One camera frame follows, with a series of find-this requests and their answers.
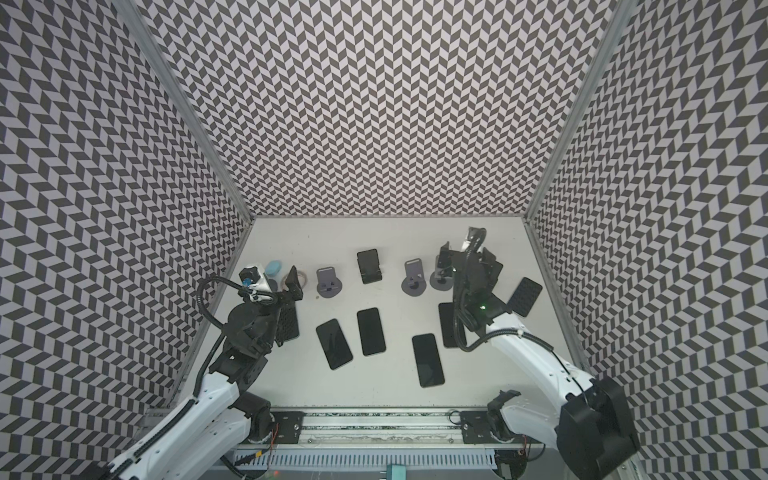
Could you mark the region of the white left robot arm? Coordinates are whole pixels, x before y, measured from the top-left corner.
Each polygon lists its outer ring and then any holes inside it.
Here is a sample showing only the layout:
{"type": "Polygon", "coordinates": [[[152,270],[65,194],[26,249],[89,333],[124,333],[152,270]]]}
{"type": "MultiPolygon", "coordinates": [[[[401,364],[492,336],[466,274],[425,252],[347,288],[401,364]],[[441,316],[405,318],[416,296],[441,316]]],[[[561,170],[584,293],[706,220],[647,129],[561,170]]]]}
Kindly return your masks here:
{"type": "Polygon", "coordinates": [[[249,389],[268,356],[282,343],[281,315],[302,300],[297,269],[281,291],[271,288],[260,266],[242,269],[239,279],[212,275],[198,283],[200,314],[219,330],[198,371],[193,389],[141,439],[105,465],[90,465],[83,479],[198,479],[248,438],[270,441],[277,435],[268,400],[249,389]],[[204,293],[212,283],[236,290],[241,299],[221,322],[208,310],[204,293]]]}

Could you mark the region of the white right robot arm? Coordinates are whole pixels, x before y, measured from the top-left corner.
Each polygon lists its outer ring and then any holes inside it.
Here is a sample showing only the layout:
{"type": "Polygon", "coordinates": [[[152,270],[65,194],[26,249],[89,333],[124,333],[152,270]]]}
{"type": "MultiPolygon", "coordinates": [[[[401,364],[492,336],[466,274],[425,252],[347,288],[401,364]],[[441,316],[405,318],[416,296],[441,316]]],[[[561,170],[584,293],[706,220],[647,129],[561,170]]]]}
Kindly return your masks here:
{"type": "Polygon", "coordinates": [[[534,335],[493,289],[503,269],[471,227],[458,250],[444,244],[436,272],[450,280],[456,343],[465,353],[489,344],[506,354],[543,393],[536,403],[517,390],[500,392],[487,407],[493,435],[525,435],[557,451],[579,479],[604,479],[641,449],[624,389],[572,365],[534,335]]]}

